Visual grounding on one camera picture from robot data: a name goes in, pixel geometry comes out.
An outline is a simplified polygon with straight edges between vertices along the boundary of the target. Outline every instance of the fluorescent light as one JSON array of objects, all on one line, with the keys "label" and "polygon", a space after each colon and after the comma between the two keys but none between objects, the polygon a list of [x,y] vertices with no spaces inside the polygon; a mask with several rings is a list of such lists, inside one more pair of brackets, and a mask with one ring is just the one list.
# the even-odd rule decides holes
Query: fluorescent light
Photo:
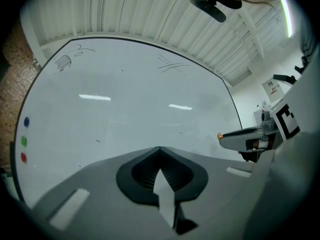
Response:
[{"label": "fluorescent light", "polygon": [[79,94],[79,96],[81,98],[83,98],[83,99],[100,100],[100,101],[111,101],[110,97],[104,97],[104,96],[85,95],[85,94]]},{"label": "fluorescent light", "polygon": [[171,108],[176,108],[176,109],[181,109],[181,110],[192,110],[192,107],[188,107],[188,106],[178,106],[178,105],[169,105],[169,107]]},{"label": "fluorescent light", "polygon": [[284,10],[284,14],[285,14],[286,26],[288,29],[288,37],[290,38],[293,33],[293,28],[292,28],[292,20],[291,20],[291,14],[290,14],[288,2],[287,2],[287,0],[281,0],[281,3],[282,3],[282,7]]}]

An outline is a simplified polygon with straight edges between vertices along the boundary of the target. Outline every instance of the brick wall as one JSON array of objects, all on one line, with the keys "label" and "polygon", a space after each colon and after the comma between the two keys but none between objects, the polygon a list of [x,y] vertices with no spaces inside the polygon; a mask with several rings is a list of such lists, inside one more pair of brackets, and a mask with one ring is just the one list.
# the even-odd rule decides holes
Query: brick wall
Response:
[{"label": "brick wall", "polygon": [[0,167],[3,167],[10,164],[9,144],[15,137],[20,107],[41,67],[36,66],[20,21],[12,27],[1,49],[10,64],[0,80]]}]

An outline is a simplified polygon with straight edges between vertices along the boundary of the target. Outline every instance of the blue magnet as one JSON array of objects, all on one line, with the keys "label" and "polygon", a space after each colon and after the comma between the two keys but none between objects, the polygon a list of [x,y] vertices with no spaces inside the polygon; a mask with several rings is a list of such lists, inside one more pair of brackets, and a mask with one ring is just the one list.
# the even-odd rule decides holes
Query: blue magnet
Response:
[{"label": "blue magnet", "polygon": [[28,118],[28,117],[26,117],[26,118],[24,119],[24,123],[23,123],[23,124],[24,124],[24,126],[28,128],[29,123],[30,123],[30,120],[29,120],[29,118]]}]

